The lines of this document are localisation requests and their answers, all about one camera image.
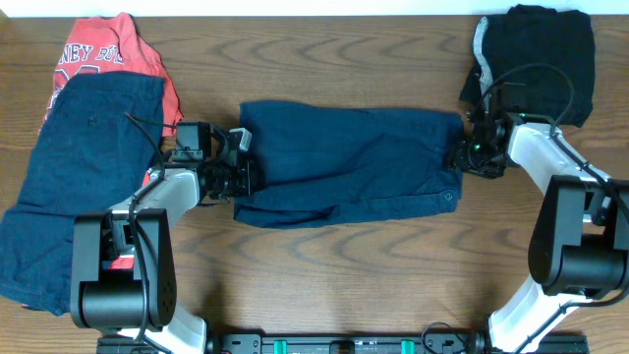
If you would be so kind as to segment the navy blue shorts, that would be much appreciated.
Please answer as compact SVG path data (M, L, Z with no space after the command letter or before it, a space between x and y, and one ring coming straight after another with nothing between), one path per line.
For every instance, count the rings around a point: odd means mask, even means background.
M247 102L240 123L264 186L235 220L296 229L433 216L456 210L463 176L446 158L463 135L456 113Z

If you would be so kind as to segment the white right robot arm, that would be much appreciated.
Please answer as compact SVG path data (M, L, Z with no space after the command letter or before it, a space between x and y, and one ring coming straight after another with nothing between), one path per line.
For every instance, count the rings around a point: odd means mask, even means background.
M569 314L628 296L627 182L581 156L555 119L530 111L525 91L513 83L488 89L470 115L472 135L448 157L451 169L487 179L519 166L543 194L529 275L471 339L475 353L534 353Z

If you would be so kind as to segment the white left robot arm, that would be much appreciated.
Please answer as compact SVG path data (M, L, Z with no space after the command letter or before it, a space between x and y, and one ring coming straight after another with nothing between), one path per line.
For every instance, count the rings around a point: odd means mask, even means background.
M71 318L96 329L99 353L219 353L208 322L178 301L170 231L195 207L248 197L261 172L251 133L183 123L147 182L74 223Z

